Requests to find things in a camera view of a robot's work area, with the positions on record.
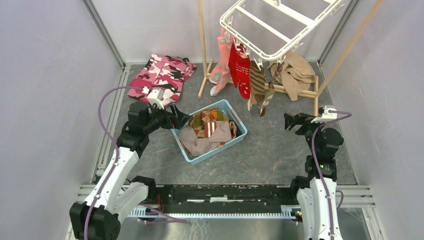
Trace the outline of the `brown striped sock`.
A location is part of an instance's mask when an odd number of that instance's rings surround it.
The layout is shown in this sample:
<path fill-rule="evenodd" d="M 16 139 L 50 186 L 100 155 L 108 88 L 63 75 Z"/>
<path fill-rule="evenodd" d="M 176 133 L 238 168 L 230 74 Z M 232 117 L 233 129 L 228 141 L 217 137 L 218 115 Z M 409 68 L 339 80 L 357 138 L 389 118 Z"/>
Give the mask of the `brown striped sock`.
<path fill-rule="evenodd" d="M 258 66 L 254 60 L 250 61 L 250 97 L 247 102 L 247 109 L 250 111 L 252 106 L 262 102 L 265 99 L 266 77 L 264 68 Z"/>
<path fill-rule="evenodd" d="M 275 94 L 275 86 L 274 83 L 277 82 L 277 78 L 281 75 L 283 64 L 282 63 L 273 63 L 271 67 L 274 67 L 274 72 L 272 75 L 272 80 L 268 82 L 268 89 L 265 92 L 264 99 L 259 108 L 259 116 L 263 117 L 266 114 L 267 106 L 269 105 L 271 99 Z"/>

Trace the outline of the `pink sock green patches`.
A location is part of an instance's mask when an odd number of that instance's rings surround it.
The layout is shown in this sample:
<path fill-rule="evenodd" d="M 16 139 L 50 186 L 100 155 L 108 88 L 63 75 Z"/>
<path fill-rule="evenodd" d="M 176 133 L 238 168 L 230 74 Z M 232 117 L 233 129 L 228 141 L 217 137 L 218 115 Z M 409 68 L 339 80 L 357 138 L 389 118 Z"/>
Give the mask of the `pink sock green patches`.
<path fill-rule="evenodd" d="M 228 67 L 232 47 L 231 40 L 229 33 L 222 28 L 221 36 L 217 38 L 220 58 L 209 75 L 209 81 L 214 84 L 209 92 L 211 96 L 217 96 L 231 80 L 230 69 Z"/>

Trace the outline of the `red sock white stars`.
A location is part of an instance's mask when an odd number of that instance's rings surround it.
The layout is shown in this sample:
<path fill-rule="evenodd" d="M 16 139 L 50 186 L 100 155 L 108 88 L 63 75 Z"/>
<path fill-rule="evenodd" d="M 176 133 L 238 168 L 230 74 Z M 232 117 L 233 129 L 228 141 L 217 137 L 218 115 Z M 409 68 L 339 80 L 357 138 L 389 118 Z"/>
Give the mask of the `red sock white stars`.
<path fill-rule="evenodd" d="M 244 99 L 249 99 L 251 96 L 250 67 L 250 59 L 248 57 L 243 58 L 239 53 L 237 53 L 235 62 L 236 82 L 240 95 Z"/>

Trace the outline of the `white clip hanger frame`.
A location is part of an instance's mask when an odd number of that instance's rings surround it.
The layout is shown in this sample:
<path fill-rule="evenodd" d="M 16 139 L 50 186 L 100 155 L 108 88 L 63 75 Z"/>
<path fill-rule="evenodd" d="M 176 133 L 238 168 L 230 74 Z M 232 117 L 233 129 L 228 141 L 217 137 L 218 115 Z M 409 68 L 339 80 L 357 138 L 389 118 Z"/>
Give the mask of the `white clip hanger frame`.
<path fill-rule="evenodd" d="M 237 0 L 219 24 L 251 58 L 273 61 L 294 52 L 315 61 L 347 5 L 347 0 Z"/>

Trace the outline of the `red sock white trim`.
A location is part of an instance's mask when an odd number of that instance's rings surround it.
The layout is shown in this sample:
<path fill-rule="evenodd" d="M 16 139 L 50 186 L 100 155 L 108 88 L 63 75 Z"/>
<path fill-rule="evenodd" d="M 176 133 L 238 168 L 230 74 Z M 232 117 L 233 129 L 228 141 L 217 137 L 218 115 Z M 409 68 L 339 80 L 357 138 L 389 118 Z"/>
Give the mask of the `red sock white trim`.
<path fill-rule="evenodd" d="M 229 68 L 229 73 L 235 88 L 238 87 L 237 62 L 239 57 L 240 57 L 239 51 L 237 50 L 235 43 L 232 42 L 229 59 L 228 59 L 228 68 Z"/>

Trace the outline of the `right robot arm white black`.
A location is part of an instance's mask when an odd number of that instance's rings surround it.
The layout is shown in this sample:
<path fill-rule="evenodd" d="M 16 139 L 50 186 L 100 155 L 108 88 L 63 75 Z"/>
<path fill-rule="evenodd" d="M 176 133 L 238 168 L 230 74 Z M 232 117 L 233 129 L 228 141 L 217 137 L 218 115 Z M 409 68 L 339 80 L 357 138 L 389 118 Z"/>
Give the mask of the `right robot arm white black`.
<path fill-rule="evenodd" d="M 341 240 L 337 214 L 337 165 L 335 156 L 344 138 L 334 128 L 326 128 L 317 116 L 306 113 L 284 114 L 284 129 L 303 136 L 311 154 L 306 157 L 306 176 L 290 183 L 289 199 L 300 205 L 296 213 L 303 224 L 306 240 Z"/>

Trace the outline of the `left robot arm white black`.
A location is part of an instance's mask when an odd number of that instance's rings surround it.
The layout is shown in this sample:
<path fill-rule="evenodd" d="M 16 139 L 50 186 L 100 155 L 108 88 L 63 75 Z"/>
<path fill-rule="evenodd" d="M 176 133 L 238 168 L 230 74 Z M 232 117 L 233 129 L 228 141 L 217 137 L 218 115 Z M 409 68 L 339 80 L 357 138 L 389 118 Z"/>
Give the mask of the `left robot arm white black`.
<path fill-rule="evenodd" d="M 153 178 L 137 176 L 121 193 L 134 165 L 149 144 L 149 135 L 158 129 L 181 129 L 190 116 L 175 104 L 170 111 L 156 104 L 134 102 L 127 112 L 128 120 L 114 142 L 114 154 L 91 193 L 70 210 L 70 222 L 77 240 L 116 240 L 121 225 L 136 206 L 153 203 L 157 198 Z"/>

